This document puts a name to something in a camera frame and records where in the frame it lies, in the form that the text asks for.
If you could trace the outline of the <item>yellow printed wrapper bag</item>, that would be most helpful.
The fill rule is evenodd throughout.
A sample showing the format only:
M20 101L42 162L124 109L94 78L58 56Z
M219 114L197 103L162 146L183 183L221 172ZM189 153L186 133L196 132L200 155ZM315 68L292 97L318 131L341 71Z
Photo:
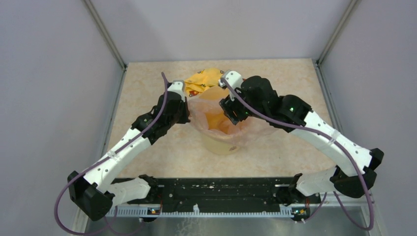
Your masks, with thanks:
M216 86L223 74L224 71L221 69L206 68L190 76L184 81L187 97L199 95L209 88Z

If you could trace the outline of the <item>right aluminium frame post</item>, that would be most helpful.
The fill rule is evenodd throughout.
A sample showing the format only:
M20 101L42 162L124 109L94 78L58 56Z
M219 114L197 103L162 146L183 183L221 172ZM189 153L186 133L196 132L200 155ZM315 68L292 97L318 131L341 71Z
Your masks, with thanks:
M328 55L330 54L332 48L336 44L338 38L342 34L344 28L347 26L350 18L352 17L353 13L356 11L358 6L360 5L361 0L351 0L347 5L346 9L344 10L343 14L341 15L339 22L337 23L333 33L331 34L329 40L327 41L324 49L322 50L320 56L316 60L316 64L320 67L327 59Z

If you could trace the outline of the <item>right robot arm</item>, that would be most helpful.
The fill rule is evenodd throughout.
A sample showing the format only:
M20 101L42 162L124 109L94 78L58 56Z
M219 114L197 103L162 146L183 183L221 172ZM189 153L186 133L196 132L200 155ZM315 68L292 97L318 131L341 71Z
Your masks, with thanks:
M238 124L248 117L295 135L330 158L335 167L313 174L297 174L288 188L289 198L301 203L308 196L337 191L351 198L369 193L376 180L376 168L384 153L366 149L343 136L326 123L312 107L295 95L278 95L268 79L242 78L231 71L218 85L229 95L220 101L225 116Z

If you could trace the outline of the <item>left aluminium frame post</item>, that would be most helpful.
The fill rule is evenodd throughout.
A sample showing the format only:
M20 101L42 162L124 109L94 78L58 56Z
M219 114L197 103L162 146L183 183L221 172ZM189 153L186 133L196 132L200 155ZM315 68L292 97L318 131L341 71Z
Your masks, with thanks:
M97 9L95 8L93 2L91 0L82 0L82 3L84 4L85 8L87 9L89 15L92 18L92 21L96 25L101 37L103 38L105 44L107 45L108 49L110 50L110 53L118 63L118 65L121 67L123 71L126 71L127 64L122 59L122 56L114 43L109 31L107 30L103 20L101 19Z

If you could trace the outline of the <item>aluminium frame post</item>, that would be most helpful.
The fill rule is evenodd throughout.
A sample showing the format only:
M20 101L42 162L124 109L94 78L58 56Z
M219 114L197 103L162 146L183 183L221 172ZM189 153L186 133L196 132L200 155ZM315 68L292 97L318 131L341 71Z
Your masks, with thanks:
M118 65L121 67L123 71L126 71L127 64L122 59L122 56L114 43L109 31L107 30L103 20L101 19L97 9L95 8L93 2L91 0L82 0L82 3L84 4L85 8L87 9L89 15L92 18L92 21L96 25L101 37L103 38L105 44L107 45L108 49L110 50L110 53L118 63Z
M327 41L324 49L322 50L320 56L316 60L316 64L320 67L327 59L328 55L330 54L332 48L336 44L338 38L342 34L344 28L347 26L350 18L352 17L353 13L356 11L358 6L360 5L361 0L351 0L347 5L346 9L344 10L343 14L341 15L339 22L337 23L333 33L331 34L329 40Z

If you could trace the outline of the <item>translucent pink plastic bag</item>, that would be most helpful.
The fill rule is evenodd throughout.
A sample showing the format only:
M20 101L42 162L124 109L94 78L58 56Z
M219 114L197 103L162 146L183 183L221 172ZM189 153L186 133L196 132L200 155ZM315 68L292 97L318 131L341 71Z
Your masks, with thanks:
M261 119L248 117L234 125L219 105L221 98L199 96L188 102L191 125L197 131L217 141L245 146L276 131Z

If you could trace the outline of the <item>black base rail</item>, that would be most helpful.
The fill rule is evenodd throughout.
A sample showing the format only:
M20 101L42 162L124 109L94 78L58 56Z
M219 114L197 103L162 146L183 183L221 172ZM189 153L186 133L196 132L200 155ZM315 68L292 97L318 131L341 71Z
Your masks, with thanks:
M190 212L195 205L202 213L262 213L321 201L318 194L291 196L291 182L291 177L154 178L148 196L128 204L162 204L163 213Z

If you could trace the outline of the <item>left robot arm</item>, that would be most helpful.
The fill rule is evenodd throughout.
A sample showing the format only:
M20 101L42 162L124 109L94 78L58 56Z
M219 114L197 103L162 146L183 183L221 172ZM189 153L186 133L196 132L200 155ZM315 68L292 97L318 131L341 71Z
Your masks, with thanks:
M118 174L140 152L151 147L175 124L189 122L187 98L183 92L161 95L157 105L132 123L123 138L99 160L98 166L79 175L73 171L67 178L70 199L92 221L103 218L112 207L142 199L157 199L156 180L147 175L115 183Z

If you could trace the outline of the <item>yellow trash bin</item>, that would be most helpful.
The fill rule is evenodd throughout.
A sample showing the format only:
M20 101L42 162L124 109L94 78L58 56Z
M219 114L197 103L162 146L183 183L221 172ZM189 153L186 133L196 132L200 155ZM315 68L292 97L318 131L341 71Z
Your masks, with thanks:
M197 101L196 123L205 148L218 155L229 155L239 150L244 134L241 125L233 125L224 115L219 102L229 93L219 87L204 91Z

